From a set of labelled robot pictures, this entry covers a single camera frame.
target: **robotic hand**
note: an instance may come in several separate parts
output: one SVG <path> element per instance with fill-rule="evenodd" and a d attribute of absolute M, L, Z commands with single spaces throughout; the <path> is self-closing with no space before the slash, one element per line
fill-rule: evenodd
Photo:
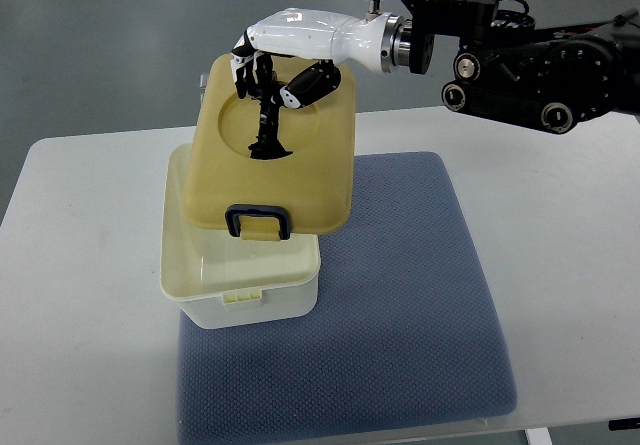
<path fill-rule="evenodd" d="M 253 158 L 290 153 L 273 145 L 273 110 L 304 107 L 335 90 L 340 83 L 336 65 L 353 59 L 374 72 L 406 66 L 425 74 L 437 35 L 460 39 L 455 79 L 442 91 L 452 111 L 555 134 L 614 109 L 640 113 L 636 10 L 609 22 L 535 29 L 524 0 L 401 0 L 410 19 L 380 12 L 380 1 L 370 0 L 362 20 L 291 8 L 246 30 L 233 49 L 231 68 L 238 96 L 248 93 L 261 100 L 261 133 L 250 147 L 258 150 Z M 524 10 L 503 10 L 505 1 Z M 318 63 L 283 84 L 269 54 Z M 275 116 L 275 126 L 273 120 L 265 125 L 268 116 Z M 262 133 L 268 128 L 269 133 Z M 277 150 L 260 151 L 270 148 Z"/>
<path fill-rule="evenodd" d="M 337 65 L 353 59 L 372 71 L 395 67 L 391 46 L 403 28 L 404 18 L 382 13 L 371 20 L 348 15 L 288 8 L 250 26 L 232 50 L 231 70 L 243 98 L 247 93 L 260 97 L 258 81 L 265 66 L 265 53 L 318 60 L 273 97 L 288 108 L 300 108 L 319 100 L 340 84 Z"/>

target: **black cable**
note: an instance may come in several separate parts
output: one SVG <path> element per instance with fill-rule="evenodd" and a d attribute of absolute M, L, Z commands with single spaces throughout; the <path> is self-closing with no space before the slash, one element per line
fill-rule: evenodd
<path fill-rule="evenodd" d="M 496 2 L 518 2 L 520 5 L 522 5 L 524 7 L 524 15 L 529 15 L 529 4 L 526 2 L 526 0 L 496 0 Z"/>

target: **plastic storage box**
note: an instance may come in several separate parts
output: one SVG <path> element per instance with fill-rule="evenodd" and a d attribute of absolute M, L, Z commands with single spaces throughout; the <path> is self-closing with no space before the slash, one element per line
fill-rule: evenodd
<path fill-rule="evenodd" d="M 239 240 L 195 227 L 183 208 L 191 145 L 171 154 L 162 231 L 161 287 L 201 328 L 223 328 L 304 315 L 318 293 L 316 235 Z"/>
<path fill-rule="evenodd" d="M 233 210 L 284 211 L 293 233 L 320 235 L 348 219 L 353 187 L 355 85 L 345 66 L 340 86 L 302 109 L 281 108 L 278 139 L 292 154 L 250 158 L 259 128 L 260 103 L 236 94 L 229 60 L 211 68 L 202 101 L 185 184 L 185 213 L 196 226 L 231 228 Z M 287 83 L 315 62 L 273 57 L 278 80 Z M 279 218 L 240 214 L 240 236 L 283 238 Z"/>

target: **gray floor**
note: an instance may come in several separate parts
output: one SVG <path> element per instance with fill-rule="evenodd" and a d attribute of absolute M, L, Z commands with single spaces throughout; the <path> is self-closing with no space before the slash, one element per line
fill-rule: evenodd
<path fill-rule="evenodd" d="M 528 0 L 539 26 L 606 20 L 640 0 Z M 0 0 L 0 219 L 29 147 L 45 137 L 195 124 L 198 77 L 250 24 L 287 7 L 362 16 L 361 0 Z M 398 1 L 383 8 L 405 13 Z M 358 111 L 440 105 L 456 41 L 426 76 L 354 65 Z M 557 445 L 631 444 L 606 424 L 551 431 Z M 522 433 L 430 442 L 526 443 Z"/>

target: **white table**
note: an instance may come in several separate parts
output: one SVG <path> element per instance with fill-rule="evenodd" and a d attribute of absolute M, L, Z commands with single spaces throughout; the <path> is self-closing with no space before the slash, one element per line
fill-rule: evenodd
<path fill-rule="evenodd" d="M 0 227 L 0 436 L 176 442 L 178 308 L 159 287 L 165 171 L 192 128 L 46 139 Z M 443 158 L 495 301 L 512 414 L 350 443 L 640 416 L 640 125 L 551 136 L 444 108 L 358 115 L 358 154 Z M 345 438 L 316 440 L 346 443 Z"/>

